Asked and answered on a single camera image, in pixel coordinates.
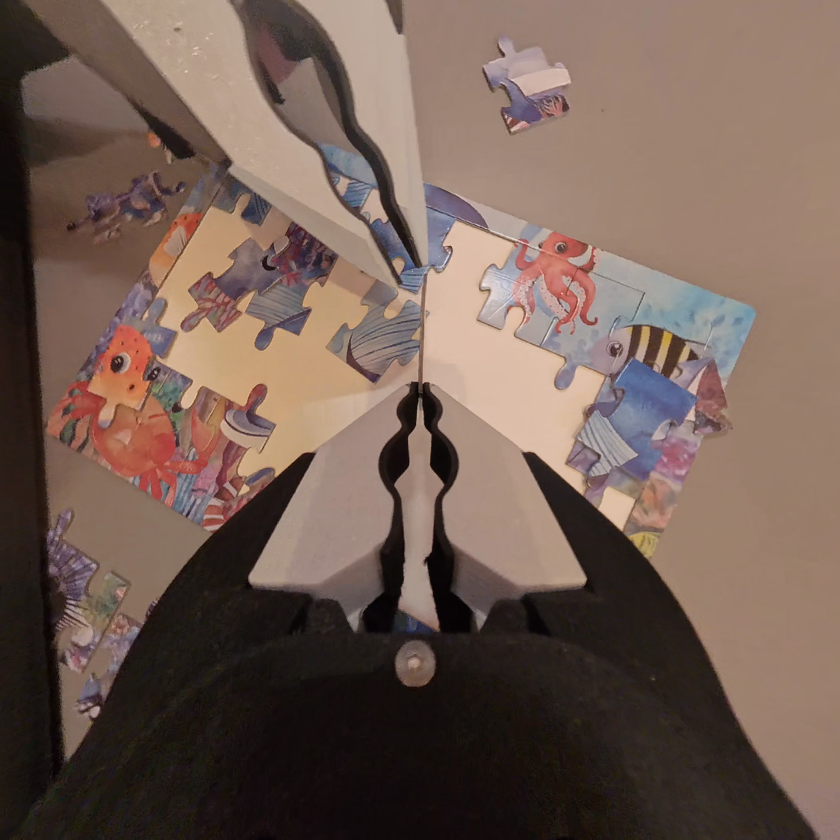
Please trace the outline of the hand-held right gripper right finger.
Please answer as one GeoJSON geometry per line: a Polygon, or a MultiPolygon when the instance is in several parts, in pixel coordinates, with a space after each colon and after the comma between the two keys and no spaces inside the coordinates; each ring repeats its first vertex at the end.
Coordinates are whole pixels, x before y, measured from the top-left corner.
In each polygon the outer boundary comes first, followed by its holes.
{"type": "Polygon", "coordinates": [[[472,632],[499,602],[577,591],[586,575],[525,453],[434,384],[422,390],[442,486],[426,559],[438,628],[472,632]]]}

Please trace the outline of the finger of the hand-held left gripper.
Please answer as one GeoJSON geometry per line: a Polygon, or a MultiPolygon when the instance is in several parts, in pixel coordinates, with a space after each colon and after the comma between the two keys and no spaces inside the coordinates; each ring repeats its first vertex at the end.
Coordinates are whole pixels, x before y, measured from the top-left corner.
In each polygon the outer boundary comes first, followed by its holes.
{"type": "Polygon", "coordinates": [[[424,180],[404,35],[403,2],[295,2],[307,21],[314,81],[294,124],[307,141],[358,152],[412,261],[427,262],[424,180]]]}
{"type": "MultiPolygon", "coordinates": [[[[397,273],[361,210],[330,180],[329,153],[345,153],[368,175],[366,160],[327,143],[311,147],[276,115],[248,54],[245,27],[228,1],[104,2],[164,82],[221,147],[232,175],[369,276],[391,286],[397,273]]],[[[390,222],[386,213],[385,219],[390,222]]]]}

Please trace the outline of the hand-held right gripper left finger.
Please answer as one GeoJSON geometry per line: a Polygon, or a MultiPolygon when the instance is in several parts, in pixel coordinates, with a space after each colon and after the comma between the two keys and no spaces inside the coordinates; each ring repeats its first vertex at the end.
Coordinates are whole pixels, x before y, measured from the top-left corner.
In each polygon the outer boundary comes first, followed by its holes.
{"type": "Polygon", "coordinates": [[[419,386],[402,385],[320,446],[248,583],[335,602],[357,631],[389,627],[404,581],[403,503],[419,386]]]}

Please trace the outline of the grey blue red-striped puzzle piece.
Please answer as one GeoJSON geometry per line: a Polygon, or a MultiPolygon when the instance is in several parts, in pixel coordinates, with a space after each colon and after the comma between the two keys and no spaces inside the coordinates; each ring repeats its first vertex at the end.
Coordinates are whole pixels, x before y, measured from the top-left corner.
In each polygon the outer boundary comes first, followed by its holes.
{"type": "Polygon", "coordinates": [[[548,62],[543,49],[517,49],[510,37],[497,42],[500,57],[482,67],[492,91],[504,90],[509,104],[500,114],[510,136],[560,118],[570,110],[571,74],[561,62],[548,62]]]}

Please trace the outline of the blue whale eye puzzle piece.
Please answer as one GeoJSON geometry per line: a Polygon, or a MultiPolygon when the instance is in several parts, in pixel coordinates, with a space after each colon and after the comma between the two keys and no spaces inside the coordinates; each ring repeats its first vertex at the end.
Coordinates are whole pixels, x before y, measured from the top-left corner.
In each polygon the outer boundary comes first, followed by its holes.
{"type": "Polygon", "coordinates": [[[385,249],[388,259],[393,263],[397,259],[403,262],[397,273],[399,288],[411,293],[418,293],[430,270],[443,271],[452,255],[452,248],[444,246],[444,240],[453,227],[455,220],[433,209],[427,210],[427,256],[424,265],[412,261],[403,242],[399,239],[393,225],[376,219],[371,225],[374,239],[385,249]]]}

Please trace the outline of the pale striped whale puzzle piece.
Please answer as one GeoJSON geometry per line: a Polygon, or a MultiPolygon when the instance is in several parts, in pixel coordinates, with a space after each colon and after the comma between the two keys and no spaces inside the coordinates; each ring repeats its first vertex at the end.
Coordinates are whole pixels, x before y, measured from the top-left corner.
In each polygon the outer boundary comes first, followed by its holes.
{"type": "Polygon", "coordinates": [[[421,342],[415,333],[421,327],[421,309],[405,301],[400,311],[388,318],[391,299],[364,297],[367,312],[354,327],[343,324],[327,343],[327,350],[350,368],[376,384],[396,362],[405,366],[418,354],[421,342]]]}

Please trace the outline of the whale eyelash puzzle piece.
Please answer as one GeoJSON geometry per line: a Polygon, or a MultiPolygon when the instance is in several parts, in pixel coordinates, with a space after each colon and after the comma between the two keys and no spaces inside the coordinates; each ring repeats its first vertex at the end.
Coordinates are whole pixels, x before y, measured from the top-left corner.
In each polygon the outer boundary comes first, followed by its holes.
{"type": "Polygon", "coordinates": [[[228,256],[232,265],[217,278],[217,286],[232,299],[238,300],[252,291],[266,291],[281,278],[276,243],[264,248],[248,238],[228,256]]]}

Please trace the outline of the purple and navy puzzle piece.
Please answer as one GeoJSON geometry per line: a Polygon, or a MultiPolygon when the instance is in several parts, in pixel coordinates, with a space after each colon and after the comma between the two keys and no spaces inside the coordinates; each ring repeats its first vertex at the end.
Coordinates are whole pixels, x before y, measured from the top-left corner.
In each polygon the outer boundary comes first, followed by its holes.
{"type": "Polygon", "coordinates": [[[696,398],[692,431],[695,435],[725,434],[732,430],[728,401],[717,363],[712,358],[694,360],[684,369],[684,387],[696,398]]]}

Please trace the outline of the red coral navy puzzle piece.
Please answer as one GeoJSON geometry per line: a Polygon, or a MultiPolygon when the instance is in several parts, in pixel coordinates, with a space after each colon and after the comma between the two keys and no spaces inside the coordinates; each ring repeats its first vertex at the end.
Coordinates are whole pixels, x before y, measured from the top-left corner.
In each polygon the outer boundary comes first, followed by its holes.
{"type": "Polygon", "coordinates": [[[181,330],[184,332],[193,331],[201,322],[206,321],[220,333],[243,315],[237,300],[220,289],[211,272],[199,277],[189,286],[187,292],[195,307],[181,321],[181,330]]]}

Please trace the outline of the orange pufferfish puzzle piece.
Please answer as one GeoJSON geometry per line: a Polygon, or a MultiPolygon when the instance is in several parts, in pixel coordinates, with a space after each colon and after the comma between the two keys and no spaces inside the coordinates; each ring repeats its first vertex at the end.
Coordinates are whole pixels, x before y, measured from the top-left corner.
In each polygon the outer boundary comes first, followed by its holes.
{"type": "Polygon", "coordinates": [[[97,420],[110,425],[123,406],[140,409],[146,400],[156,363],[170,351],[176,331],[161,325],[167,301],[155,297],[141,316],[128,316],[99,354],[88,392],[102,401],[97,420]]]}

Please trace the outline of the purple seahorse loose piece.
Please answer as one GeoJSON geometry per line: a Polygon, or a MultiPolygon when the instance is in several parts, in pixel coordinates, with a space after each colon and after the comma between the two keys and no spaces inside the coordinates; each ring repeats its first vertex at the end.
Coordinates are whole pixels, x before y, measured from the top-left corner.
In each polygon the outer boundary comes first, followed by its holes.
{"type": "Polygon", "coordinates": [[[166,185],[158,171],[151,171],[132,179],[130,189],[123,192],[93,192],[85,198],[86,214],[66,225],[68,233],[83,228],[92,231],[92,242],[101,245],[119,238],[123,227],[139,221],[148,227],[167,218],[166,199],[183,194],[186,182],[166,185]]]}

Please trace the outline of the pile of loose puzzle pieces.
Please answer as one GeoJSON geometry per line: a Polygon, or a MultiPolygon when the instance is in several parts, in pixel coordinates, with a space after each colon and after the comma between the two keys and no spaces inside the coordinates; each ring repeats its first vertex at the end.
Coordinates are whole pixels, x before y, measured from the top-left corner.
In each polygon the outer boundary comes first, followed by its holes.
{"type": "Polygon", "coordinates": [[[100,565],[67,539],[74,511],[62,508],[46,536],[49,624],[60,666],[85,676],[73,703],[76,714],[95,721],[145,621],[123,609],[130,582],[114,571],[95,582],[100,565]]]}

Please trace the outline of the black perforated pad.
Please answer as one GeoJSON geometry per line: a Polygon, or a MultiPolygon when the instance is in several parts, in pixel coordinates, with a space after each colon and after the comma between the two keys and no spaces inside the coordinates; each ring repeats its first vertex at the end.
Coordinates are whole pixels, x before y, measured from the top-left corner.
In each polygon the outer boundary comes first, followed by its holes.
{"type": "Polygon", "coordinates": [[[21,82],[61,57],[22,2],[2,2],[1,58],[1,793],[15,826],[61,763],[44,538],[46,464],[21,82]]]}

